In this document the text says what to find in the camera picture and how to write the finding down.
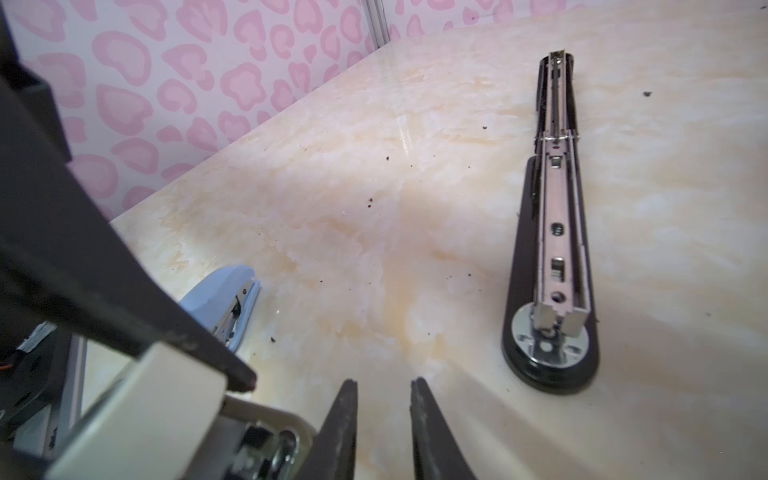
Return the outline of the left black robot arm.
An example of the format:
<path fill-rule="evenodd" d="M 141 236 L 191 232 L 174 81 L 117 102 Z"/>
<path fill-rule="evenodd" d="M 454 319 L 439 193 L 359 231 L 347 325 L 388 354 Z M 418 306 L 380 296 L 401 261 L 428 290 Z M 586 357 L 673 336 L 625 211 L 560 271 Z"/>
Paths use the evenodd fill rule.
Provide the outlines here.
<path fill-rule="evenodd" d="M 137 358 L 170 345 L 221 372 L 233 392 L 257 375 L 144 271 L 68 169 L 49 85 L 1 30 L 1 304 Z"/>

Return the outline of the beige mini stapler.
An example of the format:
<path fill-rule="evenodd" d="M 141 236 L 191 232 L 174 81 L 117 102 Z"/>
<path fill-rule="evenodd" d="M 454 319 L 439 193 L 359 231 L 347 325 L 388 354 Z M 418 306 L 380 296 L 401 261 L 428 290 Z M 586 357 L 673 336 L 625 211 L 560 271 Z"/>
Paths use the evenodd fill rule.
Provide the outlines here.
<path fill-rule="evenodd" d="M 230 395 L 225 376 L 158 343 L 75 426 L 47 479 L 290 479 L 316 429 Z"/>

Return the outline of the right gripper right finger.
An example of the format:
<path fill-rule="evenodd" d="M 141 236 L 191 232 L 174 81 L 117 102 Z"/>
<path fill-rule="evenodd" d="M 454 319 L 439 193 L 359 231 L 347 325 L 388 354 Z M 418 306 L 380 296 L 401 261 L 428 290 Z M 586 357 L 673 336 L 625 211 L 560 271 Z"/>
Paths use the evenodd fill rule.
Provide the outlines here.
<path fill-rule="evenodd" d="M 416 479 L 475 479 L 427 381 L 411 382 L 410 417 Z"/>

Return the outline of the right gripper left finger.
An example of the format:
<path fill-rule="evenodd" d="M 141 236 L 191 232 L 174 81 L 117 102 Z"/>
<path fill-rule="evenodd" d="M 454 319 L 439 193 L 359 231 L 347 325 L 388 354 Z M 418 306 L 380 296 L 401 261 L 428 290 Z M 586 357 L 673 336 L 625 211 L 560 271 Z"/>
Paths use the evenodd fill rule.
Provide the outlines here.
<path fill-rule="evenodd" d="M 295 479 L 354 478 L 357 447 L 358 384 L 345 380 Z"/>

